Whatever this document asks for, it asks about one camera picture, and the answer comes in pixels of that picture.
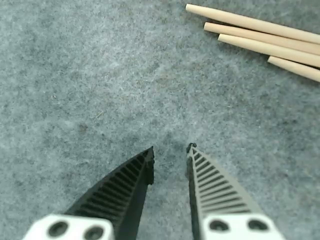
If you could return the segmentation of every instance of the wooden stick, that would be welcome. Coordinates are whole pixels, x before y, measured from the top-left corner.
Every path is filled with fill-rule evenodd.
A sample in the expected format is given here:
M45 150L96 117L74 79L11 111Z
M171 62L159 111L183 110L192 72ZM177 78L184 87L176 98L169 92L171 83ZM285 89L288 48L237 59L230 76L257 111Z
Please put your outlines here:
M272 45L239 36L220 34L218 40L244 49L249 49L257 53L275 56L320 68L320 55L314 55L311 53L298 51L283 46Z
M240 26L246 29L252 29L263 33L278 35L290 39L297 39L305 42L320 44L320 35L283 26L268 21L258 20L255 18L234 14L227 11L221 11L205 6L187 4L185 9L191 13L198 14L210 19L223 23Z
M268 33L262 33L233 26L225 26L211 22L206 22L204 24L204 30L217 34L227 34L247 39L253 39L267 44L273 44L310 54L320 55L320 44L295 40L283 36L276 36Z
M268 59L268 63L320 83L320 70L317 70L313 67L302 65L293 61L288 61L275 56L270 56Z

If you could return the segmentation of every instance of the small debris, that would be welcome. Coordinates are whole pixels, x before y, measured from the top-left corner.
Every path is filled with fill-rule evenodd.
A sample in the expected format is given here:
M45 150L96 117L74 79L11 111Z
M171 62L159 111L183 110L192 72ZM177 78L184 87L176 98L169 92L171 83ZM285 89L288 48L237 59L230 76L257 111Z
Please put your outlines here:
M100 112L97 116L95 116L95 119L97 119L98 117L100 117L104 113L105 113L104 111Z

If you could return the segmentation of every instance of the wooden dowel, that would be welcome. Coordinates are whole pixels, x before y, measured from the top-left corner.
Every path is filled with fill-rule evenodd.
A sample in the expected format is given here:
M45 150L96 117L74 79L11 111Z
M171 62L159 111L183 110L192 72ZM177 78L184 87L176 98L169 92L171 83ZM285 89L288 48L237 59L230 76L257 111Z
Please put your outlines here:
M320 83L320 70L317 70L313 67L302 65L293 61L288 61L275 56L270 56L268 59L268 63Z
M247 30L240 27L225 26L211 22L206 22L204 24L204 30L217 34L227 34L247 39L253 39L267 44L273 44L310 54L320 55L320 44L311 42L300 41L283 36L276 36L268 33Z
M290 39L297 39L305 42L320 44L320 35L295 29L288 26L275 24L247 16L234 14L205 6L187 4L185 9L191 13L198 14L223 23L240 26L246 29L252 29L263 33L278 35Z
M244 49L320 68L320 55L277 46L239 36L220 34L219 41Z

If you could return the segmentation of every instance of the screw hole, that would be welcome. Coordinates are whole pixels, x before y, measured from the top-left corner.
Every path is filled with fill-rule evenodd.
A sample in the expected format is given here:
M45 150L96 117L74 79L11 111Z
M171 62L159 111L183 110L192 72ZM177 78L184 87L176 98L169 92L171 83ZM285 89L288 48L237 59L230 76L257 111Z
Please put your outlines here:
M103 235L104 230L99 227L91 227L89 230L85 232L84 238L85 240L98 240Z
M259 230L259 231L265 231L268 230L267 224L260 220L250 220L248 223L248 226L252 230Z
M68 224L65 221L59 221L49 228L48 234L51 237L59 237L67 231L67 228Z
M220 221L220 220L213 220L213 221L210 223L209 227L210 227L210 229L213 230L213 231L223 232L223 231L229 230L228 225L227 225L225 222Z

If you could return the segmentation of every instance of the carpet surface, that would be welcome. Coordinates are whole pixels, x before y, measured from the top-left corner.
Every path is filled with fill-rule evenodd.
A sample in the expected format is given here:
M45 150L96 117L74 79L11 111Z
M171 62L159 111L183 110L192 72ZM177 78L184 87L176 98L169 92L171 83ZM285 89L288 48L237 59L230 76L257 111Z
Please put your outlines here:
M20 240L154 146L138 240L191 240L196 142L288 240L320 239L320 85L217 41L186 0L1 0L0 232ZM320 34L319 0L193 0Z

